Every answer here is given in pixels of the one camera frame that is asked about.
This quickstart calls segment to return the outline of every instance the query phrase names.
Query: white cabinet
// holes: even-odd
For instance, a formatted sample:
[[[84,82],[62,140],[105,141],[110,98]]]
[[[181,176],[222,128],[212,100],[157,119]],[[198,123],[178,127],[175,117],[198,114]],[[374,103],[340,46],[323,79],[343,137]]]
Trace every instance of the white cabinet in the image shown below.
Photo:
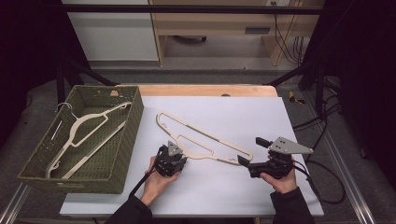
[[[64,4],[147,5],[147,0],[63,0]],[[68,13],[88,61],[158,61],[149,13]]]

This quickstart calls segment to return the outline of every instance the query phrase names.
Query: clothes hanger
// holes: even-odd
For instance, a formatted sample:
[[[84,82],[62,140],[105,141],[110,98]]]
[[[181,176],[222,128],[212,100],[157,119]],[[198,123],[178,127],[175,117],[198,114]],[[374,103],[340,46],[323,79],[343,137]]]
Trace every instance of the clothes hanger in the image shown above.
[[[243,149],[243,148],[238,147],[238,146],[236,146],[236,145],[234,145],[234,144],[232,144],[232,143],[230,143],[230,142],[227,142],[227,141],[225,141],[225,140],[223,140],[223,139],[220,139],[220,138],[218,138],[218,137],[215,137],[215,136],[213,136],[213,135],[211,135],[211,134],[209,134],[209,133],[206,133],[206,132],[204,132],[204,131],[201,131],[201,130],[199,130],[199,129],[193,127],[192,125],[188,124],[188,123],[185,122],[184,120],[178,119],[178,118],[176,118],[175,116],[173,116],[173,115],[171,115],[171,114],[169,114],[169,113],[167,113],[167,112],[165,112],[165,111],[160,111],[160,112],[157,114],[157,118],[156,118],[156,121],[157,121],[158,126],[159,126],[161,129],[163,129],[169,136],[171,136],[171,137],[177,142],[177,145],[178,145],[178,147],[182,150],[182,153],[183,153],[186,157],[188,157],[188,158],[196,159],[196,160],[200,160],[200,159],[212,159],[212,160],[215,160],[215,161],[222,161],[222,162],[230,163],[230,164],[232,164],[232,165],[240,165],[239,162],[238,162],[237,160],[235,160],[235,159],[226,159],[226,158],[222,158],[222,157],[215,156],[215,155],[214,155],[215,151],[214,151],[212,148],[207,147],[207,146],[205,146],[204,144],[199,143],[199,142],[197,142],[197,141],[195,141],[195,140],[189,138],[188,136],[186,136],[186,135],[184,135],[184,134],[174,134],[174,133],[172,133],[172,132],[166,127],[166,125],[165,125],[164,123],[161,122],[161,116],[166,116],[166,117],[168,117],[169,119],[172,119],[172,120],[174,120],[174,121],[176,121],[176,122],[178,122],[178,123],[180,123],[180,124],[182,124],[182,125],[184,125],[184,126],[190,128],[190,129],[192,129],[193,131],[195,131],[195,132],[197,132],[197,133],[200,133],[200,134],[202,134],[202,135],[204,135],[204,136],[206,136],[206,137],[208,137],[208,138],[210,138],[210,139],[212,139],[212,140],[214,140],[214,141],[217,141],[217,142],[219,142],[219,143],[222,143],[223,145],[225,145],[225,146],[227,146],[227,147],[231,147],[231,148],[233,148],[233,149],[235,149],[235,150],[237,150],[237,151],[240,151],[240,152],[242,152],[242,153],[248,155],[248,158],[247,158],[248,161],[253,160],[253,153],[250,152],[249,150]],[[193,152],[189,151],[186,147],[183,146],[183,144],[182,144],[181,141],[180,141],[180,138],[184,138],[184,139],[186,139],[186,140],[188,140],[188,141],[190,141],[190,142],[193,142],[194,144],[196,144],[196,145],[198,145],[198,146],[200,146],[200,147],[205,148],[206,150],[210,151],[210,154],[197,154],[197,153],[193,153]]]
[[[71,109],[71,105],[69,103],[63,103],[65,105],[67,105],[69,107],[69,109]],[[66,141],[66,143],[64,144],[64,146],[61,148],[61,150],[58,152],[58,154],[52,159],[52,161],[49,163],[49,165],[47,166],[46,169],[46,173],[45,173],[45,177],[46,178],[50,178],[50,173],[53,170],[58,169],[59,167],[59,163],[60,163],[60,158],[62,157],[62,155],[66,152],[66,150],[69,147],[79,147],[83,142],[85,142],[85,140],[87,140],[93,133],[95,133],[100,127],[102,127],[107,121],[108,121],[108,116],[107,114],[117,110],[117,109],[125,109],[128,105],[131,105],[132,102],[125,102],[123,104],[120,105],[116,105],[100,114],[88,114],[85,115],[81,118],[78,118],[77,116],[75,116],[73,114],[73,111],[71,112],[72,115],[76,118],[76,121],[73,123],[72,127],[70,128],[70,133],[69,133],[69,139]],[[96,126],[96,128],[94,128],[90,133],[88,133],[84,138],[82,138],[79,142],[77,142],[76,144],[73,143],[73,140],[75,138],[76,132],[78,127],[84,123],[85,121],[87,121],[88,119],[95,119],[95,118],[100,118],[100,117],[104,117],[105,120],[103,120],[98,126]]]

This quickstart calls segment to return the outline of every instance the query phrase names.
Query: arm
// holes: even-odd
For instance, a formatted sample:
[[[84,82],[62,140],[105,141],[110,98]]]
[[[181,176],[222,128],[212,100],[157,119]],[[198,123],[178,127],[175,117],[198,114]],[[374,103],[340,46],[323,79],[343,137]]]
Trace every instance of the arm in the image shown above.
[[[294,169],[281,179],[274,179],[266,173],[261,173],[260,177],[276,190],[276,192],[271,194],[271,199],[276,210],[274,224],[315,223],[303,194],[297,187]]]
[[[146,173],[154,164],[156,157],[151,157]],[[142,197],[137,199],[134,195],[129,195],[126,201],[106,222],[106,224],[137,224],[150,223],[152,214],[149,207],[165,191],[166,187],[174,182],[179,173],[172,177],[163,177],[158,172],[152,173],[145,182],[145,189]]]

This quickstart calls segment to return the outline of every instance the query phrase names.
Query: white table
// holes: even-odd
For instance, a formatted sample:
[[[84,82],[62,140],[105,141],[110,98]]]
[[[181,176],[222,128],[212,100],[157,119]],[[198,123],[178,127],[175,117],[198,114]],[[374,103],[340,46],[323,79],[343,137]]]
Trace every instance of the white table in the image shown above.
[[[253,162],[267,160],[267,149],[257,146],[255,137],[274,141],[283,136],[296,141],[283,101],[278,97],[144,96],[143,103],[145,110],[124,192],[120,195],[68,194],[61,215],[109,217],[126,201],[148,169],[149,158],[162,144],[172,140],[156,124],[155,117],[160,110],[251,150]],[[218,152],[236,157],[236,151],[228,148],[219,147]],[[304,163],[301,155],[293,158]],[[296,174],[311,214],[322,216],[321,205],[305,176]],[[275,213],[269,197],[273,191],[262,179],[250,178],[248,169],[243,166],[188,160],[179,179],[151,206],[151,211],[155,217],[261,217]],[[143,186],[136,196],[140,197],[142,192]]]

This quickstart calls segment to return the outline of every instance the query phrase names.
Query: hanger hook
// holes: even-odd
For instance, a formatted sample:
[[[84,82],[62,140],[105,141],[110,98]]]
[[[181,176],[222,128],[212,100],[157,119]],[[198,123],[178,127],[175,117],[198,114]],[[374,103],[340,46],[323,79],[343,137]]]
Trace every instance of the hanger hook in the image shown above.
[[[59,111],[60,105],[66,105],[67,108],[69,108],[70,113],[73,115],[73,117],[75,117],[75,119],[78,119],[78,117],[75,114],[73,114],[73,106],[72,105],[70,105],[69,103],[60,103],[60,104],[58,104],[58,111]]]

